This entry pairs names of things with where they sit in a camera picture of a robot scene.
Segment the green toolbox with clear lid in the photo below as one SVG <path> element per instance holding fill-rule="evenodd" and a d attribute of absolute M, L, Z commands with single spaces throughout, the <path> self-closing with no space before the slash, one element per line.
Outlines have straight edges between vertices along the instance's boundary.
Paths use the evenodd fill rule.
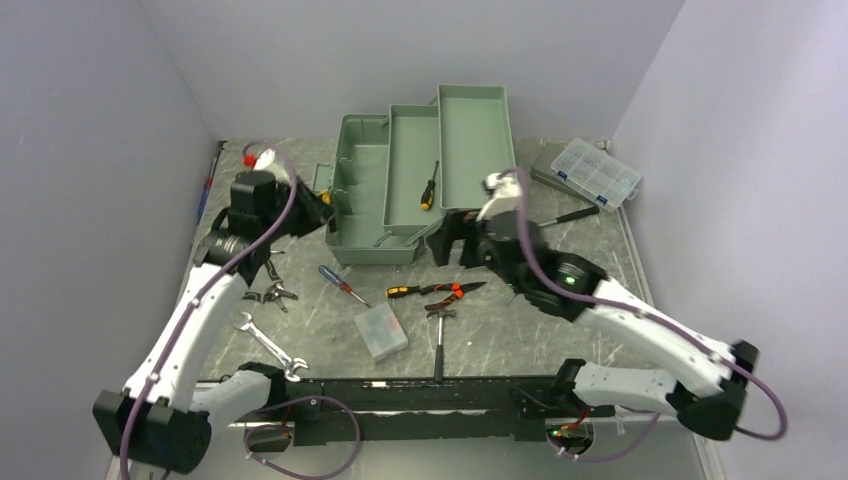
<path fill-rule="evenodd" d="M 432 208 L 421 195 L 439 161 Z M 343 265 L 405 265 L 454 211 L 480 209 L 483 180 L 516 164 L 502 86 L 442 84 L 427 104 L 343 116 L 334 159 L 313 187 L 332 195 L 324 242 Z"/>

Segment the yellow black handled screwdriver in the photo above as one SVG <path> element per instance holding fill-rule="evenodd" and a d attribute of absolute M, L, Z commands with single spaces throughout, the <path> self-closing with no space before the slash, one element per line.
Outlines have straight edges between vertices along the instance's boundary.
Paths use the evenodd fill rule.
<path fill-rule="evenodd" d="M 440 162 L 436 161 L 432 174 L 429 180 L 426 183 L 424 191 L 421 195 L 420 206 L 423 210 L 427 211 L 432 208 L 434 197 L 435 197 L 435 188 L 436 188 L 436 176 L 439 171 Z"/>

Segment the black handled hammer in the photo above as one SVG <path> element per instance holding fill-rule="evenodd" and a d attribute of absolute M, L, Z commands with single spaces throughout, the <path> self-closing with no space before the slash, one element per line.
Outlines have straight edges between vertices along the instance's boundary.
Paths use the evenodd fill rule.
<path fill-rule="evenodd" d="M 445 320 L 456 316 L 456 311 L 452 309 L 441 309 L 438 311 L 430 311 L 427 313 L 427 319 L 437 319 L 437 345 L 434 356 L 434 374 L 433 380 L 436 384 L 441 384 L 444 381 L 444 326 Z"/>

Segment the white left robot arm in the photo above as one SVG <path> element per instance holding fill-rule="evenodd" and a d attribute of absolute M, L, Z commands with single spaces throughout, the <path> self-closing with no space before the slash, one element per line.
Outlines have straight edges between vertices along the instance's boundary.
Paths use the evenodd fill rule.
<path fill-rule="evenodd" d="M 230 203 L 199 242 L 185 289 L 154 347 L 120 391 L 102 391 L 93 405 L 121 478 L 130 478 L 133 464 L 188 474 L 228 424 L 251 411 L 264 420 L 285 411 L 286 386 L 299 381 L 308 364 L 277 346 L 271 348 L 277 367 L 249 362 L 205 393 L 195 385 L 218 328 L 269 263 L 272 243 L 333 222 L 331 207 L 296 175 L 236 176 Z"/>

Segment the blue red handled screwdriver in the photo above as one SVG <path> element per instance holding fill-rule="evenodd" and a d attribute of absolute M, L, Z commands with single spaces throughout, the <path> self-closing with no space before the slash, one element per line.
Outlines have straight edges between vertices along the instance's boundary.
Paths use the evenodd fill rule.
<path fill-rule="evenodd" d="M 337 287 L 339 290 L 345 292 L 346 294 L 355 298 L 358 302 L 370 308 L 371 305 L 364 300 L 360 295 L 358 295 L 353 288 L 336 272 L 330 269 L 327 265 L 320 265 L 318 267 L 319 273 L 332 285 Z"/>

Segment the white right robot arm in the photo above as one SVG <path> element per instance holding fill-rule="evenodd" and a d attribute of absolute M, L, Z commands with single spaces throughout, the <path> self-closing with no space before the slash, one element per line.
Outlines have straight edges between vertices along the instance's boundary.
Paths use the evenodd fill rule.
<path fill-rule="evenodd" d="M 551 248 L 539 227 L 515 212 L 478 220 L 475 211 L 450 213 L 426 238 L 444 266 L 455 241 L 460 265 L 485 267 L 539 311 L 599 331 L 649 356 L 653 369 L 604 367 L 567 360 L 551 388 L 557 411 L 620 405 L 675 417 L 690 431 L 726 441 L 739 424 L 759 359 L 753 344 L 702 335 L 640 300 L 600 266 Z"/>

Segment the small clear screw box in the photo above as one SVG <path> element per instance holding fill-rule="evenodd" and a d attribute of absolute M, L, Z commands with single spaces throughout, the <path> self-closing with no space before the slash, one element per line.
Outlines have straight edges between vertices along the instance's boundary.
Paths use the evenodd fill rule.
<path fill-rule="evenodd" d="M 357 314 L 354 323 L 375 363 L 409 345 L 408 337 L 388 302 Z"/>

